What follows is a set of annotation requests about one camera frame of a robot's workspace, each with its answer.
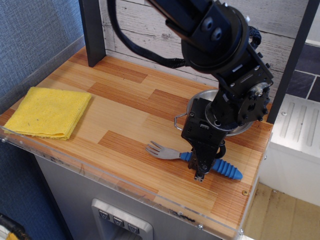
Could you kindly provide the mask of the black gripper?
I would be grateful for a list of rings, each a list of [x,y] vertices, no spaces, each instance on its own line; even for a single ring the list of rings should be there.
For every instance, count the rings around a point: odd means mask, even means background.
[[[226,153],[227,133],[214,127],[206,118],[209,100],[194,99],[184,123],[182,138],[192,146],[188,167],[195,170],[194,180],[202,182],[217,159]]]

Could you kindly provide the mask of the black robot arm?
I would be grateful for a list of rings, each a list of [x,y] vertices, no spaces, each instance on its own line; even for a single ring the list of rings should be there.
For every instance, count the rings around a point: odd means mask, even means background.
[[[189,168],[202,181],[225,154],[224,139],[268,114],[272,74],[255,51],[250,29],[235,8],[212,0],[153,0],[181,38],[188,67],[219,82],[213,100],[192,101],[181,136],[192,146]]]

